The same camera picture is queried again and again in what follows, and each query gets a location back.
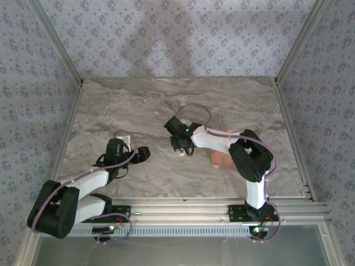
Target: marble surface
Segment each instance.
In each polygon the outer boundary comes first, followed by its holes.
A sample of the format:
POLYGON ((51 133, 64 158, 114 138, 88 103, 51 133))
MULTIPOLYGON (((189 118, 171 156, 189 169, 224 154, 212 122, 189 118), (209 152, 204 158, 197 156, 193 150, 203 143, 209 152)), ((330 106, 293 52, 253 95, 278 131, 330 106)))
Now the marble surface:
MULTIPOLYGON (((208 149, 180 156, 163 127, 187 103, 206 105, 210 127, 255 131, 280 157, 271 177, 271 196, 303 195, 286 125, 270 78, 98 79, 84 91, 64 156, 59 180, 87 170, 105 152, 116 130, 131 132, 150 158, 97 192, 110 197, 245 197, 246 183, 235 168, 213 168, 208 149)), ((179 118, 204 124, 207 113, 186 108, 179 118)))

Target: patterned wallpaper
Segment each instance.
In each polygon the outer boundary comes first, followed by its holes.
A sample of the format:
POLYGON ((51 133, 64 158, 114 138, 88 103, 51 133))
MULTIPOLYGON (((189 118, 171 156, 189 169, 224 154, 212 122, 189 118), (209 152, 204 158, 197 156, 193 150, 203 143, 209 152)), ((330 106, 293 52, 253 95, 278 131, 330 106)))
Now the patterned wallpaper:
POLYGON ((42 0, 84 78, 276 76, 315 0, 42 0))
POLYGON ((12 265, 77 86, 25 1, 0 1, 0 265, 12 265))
POLYGON ((282 88, 318 200, 355 265, 355 2, 333 0, 282 88))

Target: purple cable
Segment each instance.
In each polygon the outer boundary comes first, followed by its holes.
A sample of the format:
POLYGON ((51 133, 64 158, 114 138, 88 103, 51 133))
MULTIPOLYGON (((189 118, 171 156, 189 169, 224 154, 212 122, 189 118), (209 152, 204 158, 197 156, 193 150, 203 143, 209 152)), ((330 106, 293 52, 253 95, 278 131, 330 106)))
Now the purple cable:
POLYGON ((104 217, 109 217, 109 216, 121 216, 121 217, 126 218, 127 221, 129 222, 129 230, 128 230, 128 233, 127 233, 124 237, 122 237, 122 238, 112 237, 112 236, 110 236, 110 235, 108 235, 108 234, 101 234, 101 235, 98 236, 98 239, 97 239, 98 244, 99 244, 99 243, 103 243, 104 245, 106 245, 106 243, 107 243, 107 244, 119 243, 119 242, 125 240, 126 238, 128 238, 129 235, 130 235, 131 232, 132 232, 132 228, 133 228, 132 220, 131 220, 127 215, 122 214, 122 213, 115 212, 115 213, 102 214, 102 215, 93 216, 93 217, 91 217, 90 219, 92 220, 92 219, 104 218, 104 217), (115 240, 110 240, 110 241, 108 241, 108 242, 101 242, 101 241, 100 241, 100 238, 101 238, 101 237, 108 237, 108 238, 110 238, 110 239, 115 239, 115 240))
POLYGON ((270 202, 268 200, 268 194, 267 194, 267 187, 268 187, 268 178, 277 170, 278 168, 278 164, 279 164, 279 161, 278 161, 278 157, 277 157, 277 154, 273 151, 273 149, 271 147, 269 147, 269 145, 263 143, 262 141, 259 141, 259 140, 256 140, 256 139, 253 139, 252 137, 247 137, 247 136, 240 136, 240 135, 226 135, 226 134, 217 134, 217 133, 214 133, 214 132, 211 132, 208 130, 208 124, 209 122, 211 121, 211 118, 212 118, 212 114, 210 112, 209 109, 207 109, 204 105, 202 104, 197 104, 197 103, 189 103, 189 104, 185 104, 183 107, 181 107, 176 113, 175 113, 175 116, 177 116, 183 108, 187 107, 187 106, 198 106, 198 107, 201 107, 203 108, 204 110, 206 110, 209 114, 209 118, 207 120, 207 122, 205 123, 205 131, 212 135, 212 136, 216 136, 216 137, 225 137, 225 138, 233 138, 233 139, 243 139, 243 140, 249 140, 249 141, 252 141, 254 143, 257 143, 261 146, 263 146, 264 148, 266 148, 272 155, 273 157, 275 158, 275 166, 273 167, 273 169, 265 176, 265 179, 264 179, 264 198, 265 198, 265 202, 267 204, 270 204, 276 211, 277 213, 277 218, 278 218, 278 225, 277 225, 277 229, 276 229, 276 232, 274 233, 274 235, 270 238, 268 238, 267 240, 263 240, 259 237, 252 237, 252 239, 256 239, 258 241, 262 241, 262 242, 265 242, 265 241, 270 241, 272 239, 275 238, 275 236, 278 234, 279 230, 280 230, 280 226, 281 226, 281 217, 280 217, 280 212, 278 211, 276 205, 272 202, 270 202))
POLYGON ((134 152, 132 153, 132 155, 127 159, 125 160, 124 162, 122 163, 119 163, 117 165, 111 165, 111 166, 104 166, 104 167, 101 167, 101 168, 97 168, 97 169, 94 169, 94 170, 90 170, 88 172, 85 172, 85 173, 82 173, 81 175, 77 176, 76 178, 70 180, 70 181, 67 181, 63 184, 61 184, 59 187, 57 187, 55 190, 53 190, 53 192, 48 196, 48 198, 46 199, 46 201, 43 203, 43 205, 41 206, 41 208, 39 209, 37 215, 35 216, 34 220, 33 220, 33 223, 32 223, 32 226, 31 226, 31 229, 32 229, 32 232, 33 233, 38 233, 36 231, 36 225, 37 225, 37 222, 41 216, 41 214, 43 213, 45 207, 47 206, 47 204, 50 202, 50 200, 58 193, 59 190, 61 190, 63 187, 71 184, 71 183, 74 183, 76 181, 79 181, 81 179, 83 179, 84 177, 86 177, 87 175, 91 174, 91 173, 95 173, 95 172, 98 172, 98 171, 101 171, 101 170, 106 170, 106 169, 110 169, 110 168, 115 168, 115 167, 119 167, 119 166, 122 166, 122 165, 125 165, 126 163, 128 163, 130 160, 132 160, 132 158, 134 157, 134 155, 138 152, 138 147, 137 147, 137 143, 136 141, 134 140, 134 152))

